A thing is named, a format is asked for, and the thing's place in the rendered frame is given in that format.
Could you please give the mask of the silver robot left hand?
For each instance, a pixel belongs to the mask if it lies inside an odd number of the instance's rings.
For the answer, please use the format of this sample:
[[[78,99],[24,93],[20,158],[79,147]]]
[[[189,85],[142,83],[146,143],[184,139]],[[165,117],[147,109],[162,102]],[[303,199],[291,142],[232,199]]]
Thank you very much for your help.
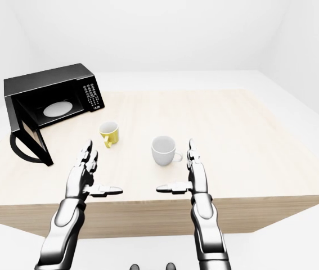
[[[86,200],[87,196],[106,197],[122,194],[123,190],[115,186],[95,183],[93,174],[97,169],[98,152],[93,150],[92,140],[88,140],[81,149],[66,183],[66,198]]]

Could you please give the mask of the silver robot right hand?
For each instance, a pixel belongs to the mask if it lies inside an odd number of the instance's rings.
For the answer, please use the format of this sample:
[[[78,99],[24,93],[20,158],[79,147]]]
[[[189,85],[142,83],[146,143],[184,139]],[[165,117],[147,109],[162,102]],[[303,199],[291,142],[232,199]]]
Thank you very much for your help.
[[[189,171],[187,182],[174,182],[161,185],[156,188],[156,191],[172,194],[185,194],[187,191],[190,191],[192,194],[208,192],[205,168],[192,138],[189,140],[189,149],[187,151],[187,169]]]

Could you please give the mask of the black microwave door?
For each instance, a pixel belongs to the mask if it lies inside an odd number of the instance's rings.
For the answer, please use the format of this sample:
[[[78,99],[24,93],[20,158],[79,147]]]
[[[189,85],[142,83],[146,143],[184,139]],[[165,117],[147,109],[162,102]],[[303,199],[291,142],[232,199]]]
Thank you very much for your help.
[[[23,160],[32,163],[44,163],[47,166],[53,165],[52,158],[37,122],[14,98],[8,97],[6,99],[6,106],[11,127],[10,146],[14,153]],[[31,157],[22,152],[16,144],[16,138],[36,157]]]

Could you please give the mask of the black microwave body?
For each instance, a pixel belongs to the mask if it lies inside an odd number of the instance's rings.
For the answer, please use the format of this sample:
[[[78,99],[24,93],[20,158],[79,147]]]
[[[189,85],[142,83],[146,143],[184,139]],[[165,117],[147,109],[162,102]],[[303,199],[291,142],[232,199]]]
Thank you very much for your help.
[[[21,120],[34,128],[44,128],[87,111],[105,107],[96,78],[83,64],[8,78],[4,98],[11,132],[21,129]],[[67,101],[72,108],[64,115],[47,117],[45,108]]]

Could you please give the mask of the white mug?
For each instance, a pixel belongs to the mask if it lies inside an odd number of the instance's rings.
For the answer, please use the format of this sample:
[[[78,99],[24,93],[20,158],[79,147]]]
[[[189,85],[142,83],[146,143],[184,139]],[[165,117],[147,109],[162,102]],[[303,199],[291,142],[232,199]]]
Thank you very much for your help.
[[[158,136],[153,139],[151,151],[154,161],[160,166],[169,165],[171,162],[180,162],[183,155],[176,151],[176,143],[169,136]]]

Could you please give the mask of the yellow mug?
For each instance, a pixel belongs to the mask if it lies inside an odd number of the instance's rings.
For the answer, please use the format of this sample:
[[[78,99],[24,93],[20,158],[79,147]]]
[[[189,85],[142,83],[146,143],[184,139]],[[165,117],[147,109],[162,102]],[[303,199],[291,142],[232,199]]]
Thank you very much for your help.
[[[107,121],[100,125],[100,135],[104,139],[105,146],[110,148],[119,141],[119,126],[115,121]]]

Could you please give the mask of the white glass turntable plate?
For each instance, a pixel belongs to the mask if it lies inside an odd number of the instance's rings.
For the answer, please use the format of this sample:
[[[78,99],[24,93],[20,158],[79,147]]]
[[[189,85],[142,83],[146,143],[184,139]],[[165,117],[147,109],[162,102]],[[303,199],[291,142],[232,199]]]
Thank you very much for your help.
[[[43,113],[46,117],[56,118],[67,114],[72,108],[72,103],[68,101],[60,101],[47,106]]]

